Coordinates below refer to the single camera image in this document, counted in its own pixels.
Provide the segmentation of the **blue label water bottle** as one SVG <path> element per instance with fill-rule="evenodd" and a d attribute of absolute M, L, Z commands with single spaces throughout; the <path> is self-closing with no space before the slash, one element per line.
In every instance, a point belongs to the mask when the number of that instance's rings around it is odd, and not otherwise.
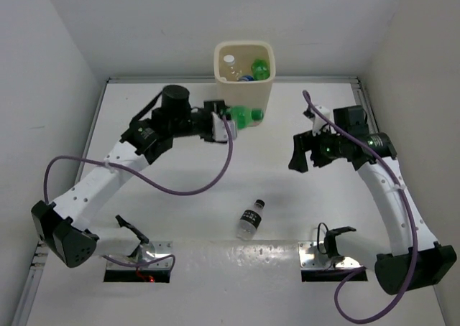
<path fill-rule="evenodd" d="M 252 82 L 254 78 L 251 75 L 243 75 L 240 76 L 237 80 L 238 82 Z"/>

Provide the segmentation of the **clear bottle yellow label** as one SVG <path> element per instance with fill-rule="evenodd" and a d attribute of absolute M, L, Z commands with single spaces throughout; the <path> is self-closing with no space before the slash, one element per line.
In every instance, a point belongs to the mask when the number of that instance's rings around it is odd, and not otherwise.
<path fill-rule="evenodd" d="M 223 57 L 223 69 L 223 76 L 228 81 L 237 81 L 242 76 L 242 69 L 233 55 Z"/>

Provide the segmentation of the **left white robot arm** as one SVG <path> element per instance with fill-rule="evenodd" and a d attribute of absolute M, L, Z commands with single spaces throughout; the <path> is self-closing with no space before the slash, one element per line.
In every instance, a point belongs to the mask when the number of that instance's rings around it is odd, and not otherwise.
<path fill-rule="evenodd" d="M 120 215 L 116 229 L 91 228 L 92 219 L 133 176 L 170 195 L 169 190 L 142 175 L 180 137 L 199 136 L 207 142 L 226 143 L 232 152 L 236 125 L 223 100 L 206 101 L 201 108 L 189 103 L 190 92 L 181 85 L 166 85 L 129 122 L 113 149 L 83 179 L 54 200 L 45 198 L 32 207 L 40 240 L 69 268 L 92 256 L 103 256 L 120 266 L 138 269 L 157 262 L 150 239 Z"/>

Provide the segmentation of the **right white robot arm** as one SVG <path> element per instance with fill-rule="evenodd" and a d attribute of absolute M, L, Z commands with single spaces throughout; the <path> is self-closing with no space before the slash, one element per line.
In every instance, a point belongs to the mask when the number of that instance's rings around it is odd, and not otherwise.
<path fill-rule="evenodd" d="M 308 171 L 308 163 L 324 167 L 345 159 L 364 181 L 385 224 L 389 248 L 362 238 L 351 226 L 330 229 L 320 248 L 330 259 L 350 256 L 373 270 L 382 289 L 396 295 L 436 285 L 456 262 L 450 245 L 441 245 L 428 229 L 400 172 L 397 153 L 388 135 L 370 133 L 361 106 L 328 111 L 307 108 L 313 128 L 293 137 L 289 169 Z"/>

